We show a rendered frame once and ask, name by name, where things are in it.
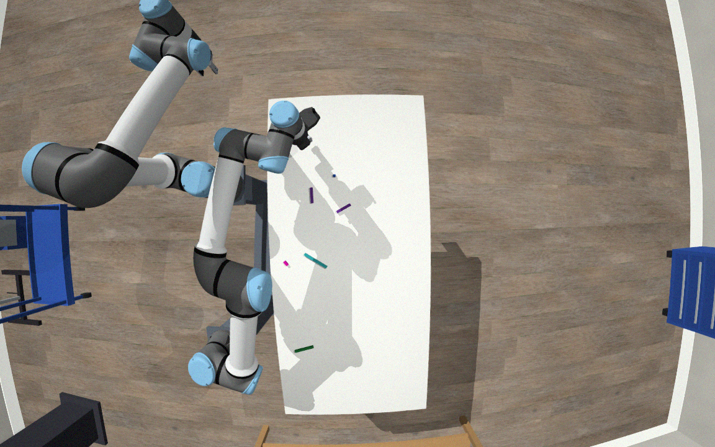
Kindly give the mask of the turquoise rod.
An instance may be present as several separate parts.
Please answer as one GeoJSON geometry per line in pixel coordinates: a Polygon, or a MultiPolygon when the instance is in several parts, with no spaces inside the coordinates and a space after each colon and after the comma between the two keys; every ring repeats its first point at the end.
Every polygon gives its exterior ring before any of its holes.
{"type": "Polygon", "coordinates": [[[323,264],[321,261],[316,260],[316,258],[313,258],[312,256],[310,256],[307,253],[305,253],[304,256],[306,256],[307,258],[310,258],[310,260],[312,260],[312,261],[315,261],[320,266],[323,266],[325,268],[327,267],[327,265],[323,264]]]}

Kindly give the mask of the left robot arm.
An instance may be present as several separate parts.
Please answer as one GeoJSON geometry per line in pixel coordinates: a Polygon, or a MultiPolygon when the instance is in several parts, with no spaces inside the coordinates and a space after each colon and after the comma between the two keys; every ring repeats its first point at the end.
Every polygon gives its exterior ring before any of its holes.
{"type": "Polygon", "coordinates": [[[144,19],[130,61],[151,71],[150,76],[96,149],[56,142],[34,145],[22,162],[24,180],[32,189],[76,207],[103,205],[126,186],[178,189],[209,197],[215,165],[172,153],[139,158],[191,71],[208,67],[209,45],[177,37],[185,20],[169,0],[141,0],[139,10],[144,19]]]}

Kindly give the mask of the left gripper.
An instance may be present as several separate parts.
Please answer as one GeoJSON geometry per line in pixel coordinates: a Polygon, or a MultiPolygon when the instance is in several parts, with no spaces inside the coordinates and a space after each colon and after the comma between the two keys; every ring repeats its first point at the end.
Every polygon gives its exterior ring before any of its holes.
{"type": "MultiPolygon", "coordinates": [[[[195,31],[193,31],[193,29],[190,28],[190,26],[188,25],[187,22],[185,22],[185,28],[182,30],[182,33],[179,34],[177,37],[182,37],[182,38],[195,38],[195,40],[201,40],[201,39],[199,38],[199,36],[195,33],[195,31]]],[[[211,53],[210,63],[209,63],[208,66],[211,68],[211,70],[212,70],[215,74],[218,74],[218,68],[215,66],[215,63],[212,63],[212,59],[213,59],[213,54],[211,53]]],[[[197,73],[199,73],[201,76],[204,76],[204,70],[202,70],[202,71],[201,71],[201,70],[198,70],[197,73]]]]}

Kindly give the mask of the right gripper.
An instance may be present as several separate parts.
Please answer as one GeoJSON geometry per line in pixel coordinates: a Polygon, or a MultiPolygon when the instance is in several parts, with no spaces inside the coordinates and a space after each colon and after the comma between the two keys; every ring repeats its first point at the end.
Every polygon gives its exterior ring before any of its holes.
{"type": "Polygon", "coordinates": [[[309,107],[300,112],[302,118],[302,129],[298,135],[295,136],[293,145],[297,145],[300,150],[306,149],[312,138],[308,135],[308,131],[314,127],[320,121],[320,115],[315,111],[313,107],[309,107]]]}

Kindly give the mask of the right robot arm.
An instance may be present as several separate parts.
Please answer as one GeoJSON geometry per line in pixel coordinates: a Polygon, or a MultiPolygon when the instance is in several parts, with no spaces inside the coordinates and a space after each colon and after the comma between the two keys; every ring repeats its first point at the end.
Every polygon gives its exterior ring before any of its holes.
{"type": "Polygon", "coordinates": [[[214,147],[219,156],[193,256],[202,288],[226,300],[230,331],[218,329],[211,334],[206,346],[191,358],[189,374],[202,387],[214,383],[242,394],[254,393],[262,373],[254,355],[256,322],[269,307],[272,278],[259,268],[226,258],[236,187],[245,159],[258,161],[262,170],[283,173],[294,138],[303,125],[298,109],[287,100],[274,104],[269,118],[272,123],[267,136],[226,127],[215,134],[214,147]]]}

